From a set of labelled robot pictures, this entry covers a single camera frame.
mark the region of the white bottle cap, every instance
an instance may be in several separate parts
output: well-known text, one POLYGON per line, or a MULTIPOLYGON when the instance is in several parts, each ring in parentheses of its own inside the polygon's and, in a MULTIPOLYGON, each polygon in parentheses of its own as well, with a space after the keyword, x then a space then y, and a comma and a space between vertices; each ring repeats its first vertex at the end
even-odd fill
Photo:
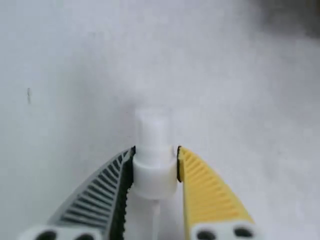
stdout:
POLYGON ((177 188, 177 160, 170 111, 165 108, 140 108, 136 110, 135 118, 133 189, 146 199, 167 198, 177 188))

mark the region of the white surface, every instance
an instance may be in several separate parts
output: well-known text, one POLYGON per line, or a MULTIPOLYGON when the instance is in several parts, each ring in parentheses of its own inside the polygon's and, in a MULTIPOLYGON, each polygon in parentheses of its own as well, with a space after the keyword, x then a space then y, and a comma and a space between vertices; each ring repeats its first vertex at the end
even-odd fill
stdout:
POLYGON ((177 156, 172 138, 172 114, 166 108, 135 111, 133 190, 149 200, 171 197, 177 189, 177 156))
MULTIPOLYGON (((133 106, 148 103, 177 107, 176 144, 267 239, 319 239, 320 42, 299 25, 274 32, 256 3, 2 0, 1 238, 43 223, 131 146, 133 106)), ((178 190, 159 239, 182 239, 178 190)))

